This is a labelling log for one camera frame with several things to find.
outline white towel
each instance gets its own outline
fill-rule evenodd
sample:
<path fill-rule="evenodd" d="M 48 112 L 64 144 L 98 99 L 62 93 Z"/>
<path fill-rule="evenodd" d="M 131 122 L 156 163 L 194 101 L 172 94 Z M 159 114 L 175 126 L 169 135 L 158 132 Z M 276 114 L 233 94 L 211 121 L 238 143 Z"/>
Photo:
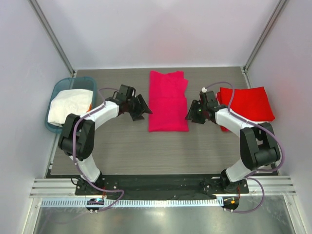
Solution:
<path fill-rule="evenodd" d="M 90 110 L 93 92 L 86 89 L 63 90 L 51 101 L 48 123 L 61 126 L 69 114 L 82 115 Z"/>

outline plastic bin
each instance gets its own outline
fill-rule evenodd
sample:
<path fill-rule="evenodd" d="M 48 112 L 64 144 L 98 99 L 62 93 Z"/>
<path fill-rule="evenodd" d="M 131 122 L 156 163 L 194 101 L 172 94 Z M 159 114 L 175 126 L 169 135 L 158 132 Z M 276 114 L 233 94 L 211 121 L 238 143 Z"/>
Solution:
<path fill-rule="evenodd" d="M 93 91 L 91 109 L 93 109 L 96 105 L 98 89 L 97 89 L 97 83 L 92 77 L 65 78 L 65 79 L 60 80 L 54 86 L 54 89 L 50 98 L 48 110 L 45 116 L 45 127 L 53 133 L 60 134 L 63 128 L 48 123 L 48 115 L 49 115 L 51 101 L 57 96 L 57 94 L 60 91 L 68 90 L 68 89 L 87 89 L 87 90 Z"/>

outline folded pink garment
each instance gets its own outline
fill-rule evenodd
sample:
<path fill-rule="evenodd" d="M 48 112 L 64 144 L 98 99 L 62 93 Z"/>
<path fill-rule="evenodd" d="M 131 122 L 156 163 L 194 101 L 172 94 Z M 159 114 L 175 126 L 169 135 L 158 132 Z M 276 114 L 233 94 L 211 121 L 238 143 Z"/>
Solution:
<path fill-rule="evenodd" d="M 153 112 L 149 115 L 149 132 L 189 131 L 185 120 L 188 112 L 185 97 L 150 100 L 149 107 Z"/>
<path fill-rule="evenodd" d="M 149 131 L 188 131 L 187 100 L 185 91 L 188 80 L 183 72 L 161 74 L 151 71 Z"/>

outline red cloth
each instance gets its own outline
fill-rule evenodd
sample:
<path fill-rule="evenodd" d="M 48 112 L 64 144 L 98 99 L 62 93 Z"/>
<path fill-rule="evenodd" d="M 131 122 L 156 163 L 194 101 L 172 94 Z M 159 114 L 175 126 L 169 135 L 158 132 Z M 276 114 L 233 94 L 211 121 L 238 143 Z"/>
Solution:
<path fill-rule="evenodd" d="M 189 130 L 185 120 L 187 85 L 183 72 L 161 74 L 151 71 L 149 107 L 153 114 L 149 115 L 149 132 Z"/>
<path fill-rule="evenodd" d="M 231 96 L 232 89 L 229 88 L 221 87 L 220 92 L 217 93 L 220 104 L 229 105 Z M 264 87 L 235 89 L 231 109 L 252 121 L 273 121 L 275 119 Z"/>

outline white backdrop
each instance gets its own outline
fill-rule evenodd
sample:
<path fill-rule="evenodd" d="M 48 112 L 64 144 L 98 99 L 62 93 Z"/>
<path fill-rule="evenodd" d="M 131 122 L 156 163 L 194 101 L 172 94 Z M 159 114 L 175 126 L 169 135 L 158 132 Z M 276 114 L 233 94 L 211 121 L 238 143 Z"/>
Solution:
<path fill-rule="evenodd" d="M 1 1 L 0 35 L 0 233 L 20 234 L 54 139 L 44 127 L 47 105 L 69 72 L 28 1 Z"/>
<path fill-rule="evenodd" d="M 75 69 L 241 66 L 278 0 L 38 0 Z"/>
<path fill-rule="evenodd" d="M 312 2 L 290 0 L 250 68 L 253 86 L 265 86 L 286 150 L 290 175 L 311 225 Z"/>

